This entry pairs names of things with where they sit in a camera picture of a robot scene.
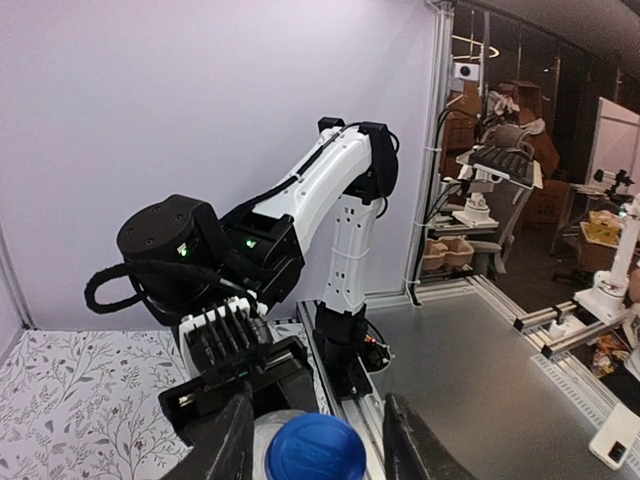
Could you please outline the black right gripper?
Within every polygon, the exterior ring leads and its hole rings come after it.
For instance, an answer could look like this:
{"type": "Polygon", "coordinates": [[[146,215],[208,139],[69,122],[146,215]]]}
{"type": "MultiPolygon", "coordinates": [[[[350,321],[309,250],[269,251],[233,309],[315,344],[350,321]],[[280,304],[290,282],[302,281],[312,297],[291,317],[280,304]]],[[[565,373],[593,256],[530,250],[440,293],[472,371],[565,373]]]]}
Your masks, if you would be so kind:
{"type": "Polygon", "coordinates": [[[313,371],[301,340],[276,341],[263,356],[249,355],[225,373],[215,370],[170,388],[158,400],[176,435],[192,447],[238,394],[249,398],[254,419],[277,410],[317,413],[313,371]]]}

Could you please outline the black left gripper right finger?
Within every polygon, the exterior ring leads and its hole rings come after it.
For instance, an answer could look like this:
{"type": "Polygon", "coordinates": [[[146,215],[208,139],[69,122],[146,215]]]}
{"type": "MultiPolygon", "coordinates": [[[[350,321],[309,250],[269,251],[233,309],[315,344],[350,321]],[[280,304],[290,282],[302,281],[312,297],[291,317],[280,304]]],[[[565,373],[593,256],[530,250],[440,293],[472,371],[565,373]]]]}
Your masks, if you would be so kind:
{"type": "Polygon", "coordinates": [[[385,395],[384,470],[387,479],[474,479],[403,396],[385,395]]]}

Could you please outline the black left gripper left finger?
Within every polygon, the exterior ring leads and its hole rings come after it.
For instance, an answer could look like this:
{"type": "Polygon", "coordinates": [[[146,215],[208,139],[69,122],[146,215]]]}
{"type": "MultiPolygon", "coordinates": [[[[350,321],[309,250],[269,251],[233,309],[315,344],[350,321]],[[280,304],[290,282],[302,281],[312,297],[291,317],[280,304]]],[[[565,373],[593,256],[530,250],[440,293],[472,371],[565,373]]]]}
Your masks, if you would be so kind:
{"type": "Polygon", "coordinates": [[[164,415],[191,450],[166,479],[250,479],[254,409],[247,382],[187,382],[164,392],[164,415]]]}

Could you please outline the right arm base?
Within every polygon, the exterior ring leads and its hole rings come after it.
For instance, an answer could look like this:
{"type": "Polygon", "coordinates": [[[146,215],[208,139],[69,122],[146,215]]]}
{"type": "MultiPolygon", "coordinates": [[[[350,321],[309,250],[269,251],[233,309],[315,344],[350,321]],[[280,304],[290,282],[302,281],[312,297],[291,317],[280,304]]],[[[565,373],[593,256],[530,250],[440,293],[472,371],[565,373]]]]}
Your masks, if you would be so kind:
{"type": "Polygon", "coordinates": [[[366,306],[357,313],[338,312],[320,302],[315,315],[313,339],[339,400],[371,394],[367,377],[386,368],[392,358],[381,332],[366,318],[366,306]]]}

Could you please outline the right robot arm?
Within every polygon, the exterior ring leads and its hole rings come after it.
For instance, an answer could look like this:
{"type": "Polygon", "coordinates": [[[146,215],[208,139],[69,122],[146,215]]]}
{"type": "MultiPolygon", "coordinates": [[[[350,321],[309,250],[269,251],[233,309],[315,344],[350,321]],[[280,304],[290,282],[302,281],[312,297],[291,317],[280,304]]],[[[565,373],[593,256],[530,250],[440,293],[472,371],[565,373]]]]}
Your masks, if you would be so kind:
{"type": "Polygon", "coordinates": [[[277,185],[225,215],[181,194],[134,214],[117,235],[121,263],[86,287],[96,312],[142,303],[172,331],[189,379],[159,401],[188,445],[243,390],[256,415],[315,411],[314,365],[330,396],[345,400],[368,395],[369,373],[390,358],[371,335],[364,287],[399,141],[383,123],[325,117],[318,127],[315,145],[277,185]],[[310,337],[276,340],[267,315],[297,285],[326,217],[335,227],[329,278],[310,337]]]}

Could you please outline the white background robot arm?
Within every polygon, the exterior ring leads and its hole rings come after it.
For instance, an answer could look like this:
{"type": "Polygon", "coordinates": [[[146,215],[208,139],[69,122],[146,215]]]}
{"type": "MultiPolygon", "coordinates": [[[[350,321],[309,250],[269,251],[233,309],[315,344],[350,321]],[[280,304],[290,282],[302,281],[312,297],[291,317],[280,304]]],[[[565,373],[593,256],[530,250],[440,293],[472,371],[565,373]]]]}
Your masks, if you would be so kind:
{"type": "Polygon", "coordinates": [[[574,294],[574,301],[605,325],[613,325],[626,312],[624,297],[629,287],[628,271],[639,237],[639,195],[623,206],[622,233],[611,268],[597,271],[593,285],[574,294]]]}

